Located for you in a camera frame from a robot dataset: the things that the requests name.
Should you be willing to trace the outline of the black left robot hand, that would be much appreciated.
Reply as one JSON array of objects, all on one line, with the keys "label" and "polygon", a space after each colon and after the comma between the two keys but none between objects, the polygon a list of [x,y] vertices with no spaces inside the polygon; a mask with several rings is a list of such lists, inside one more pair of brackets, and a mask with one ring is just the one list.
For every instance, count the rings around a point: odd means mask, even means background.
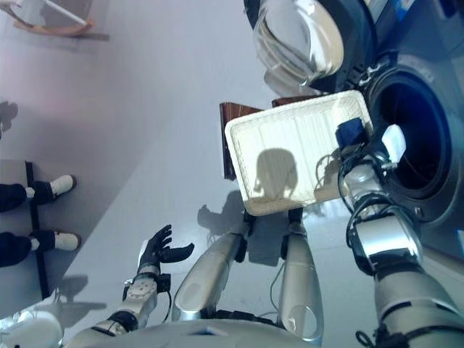
[{"label": "black left robot hand", "polygon": [[190,243],[184,247],[171,248],[172,241],[171,224],[164,226],[153,237],[151,237],[142,253],[138,262],[138,269],[154,266],[160,267],[160,264],[176,263],[187,260],[194,250],[194,244]]}]

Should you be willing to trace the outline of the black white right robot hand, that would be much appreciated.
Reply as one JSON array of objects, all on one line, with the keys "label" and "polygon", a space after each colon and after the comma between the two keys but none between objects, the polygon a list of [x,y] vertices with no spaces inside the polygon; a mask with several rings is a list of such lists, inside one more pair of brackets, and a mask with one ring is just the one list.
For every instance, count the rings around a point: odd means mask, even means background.
[{"label": "black white right robot hand", "polygon": [[341,155],[371,157],[381,163],[398,164],[406,150],[406,140],[398,125],[389,125],[380,132],[369,134],[358,119],[342,123],[336,129],[336,140]]}]

